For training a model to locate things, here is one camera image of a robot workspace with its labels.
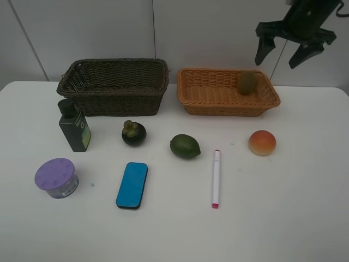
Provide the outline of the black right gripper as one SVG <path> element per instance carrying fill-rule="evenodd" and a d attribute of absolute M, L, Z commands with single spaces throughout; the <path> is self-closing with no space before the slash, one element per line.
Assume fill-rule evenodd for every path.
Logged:
<path fill-rule="evenodd" d="M 259 42 L 255 64 L 260 66 L 275 49 L 275 37 L 301 44 L 289 61 L 291 69 L 321 54 L 323 43 L 330 45 L 336 39 L 333 31 L 321 26 L 339 4 L 336 0 L 294 1 L 282 20 L 260 22 L 256 28 Z"/>

